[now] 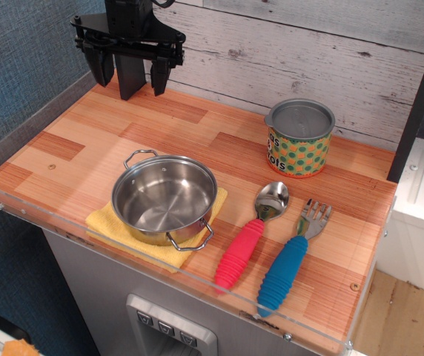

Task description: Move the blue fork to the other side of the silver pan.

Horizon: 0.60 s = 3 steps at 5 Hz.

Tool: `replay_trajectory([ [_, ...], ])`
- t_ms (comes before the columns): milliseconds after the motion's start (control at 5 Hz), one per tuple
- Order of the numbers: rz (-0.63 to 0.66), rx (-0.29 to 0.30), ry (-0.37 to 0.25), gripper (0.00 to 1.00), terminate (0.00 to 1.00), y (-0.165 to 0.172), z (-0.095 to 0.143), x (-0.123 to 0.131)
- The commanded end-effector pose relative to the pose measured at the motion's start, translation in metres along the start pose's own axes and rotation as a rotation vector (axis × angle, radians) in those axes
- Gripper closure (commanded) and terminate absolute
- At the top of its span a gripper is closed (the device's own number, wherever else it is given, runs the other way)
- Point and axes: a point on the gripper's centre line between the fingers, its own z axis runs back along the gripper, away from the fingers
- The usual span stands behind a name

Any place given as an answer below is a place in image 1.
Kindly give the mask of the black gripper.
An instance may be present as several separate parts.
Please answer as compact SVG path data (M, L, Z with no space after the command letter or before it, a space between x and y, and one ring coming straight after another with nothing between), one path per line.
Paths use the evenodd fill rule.
M106 87L113 77L113 55L152 61L150 79L155 96L165 92L170 67L184 62L184 33L163 24L154 8L172 1L106 1L105 12L75 15L76 46L87 60L96 82Z

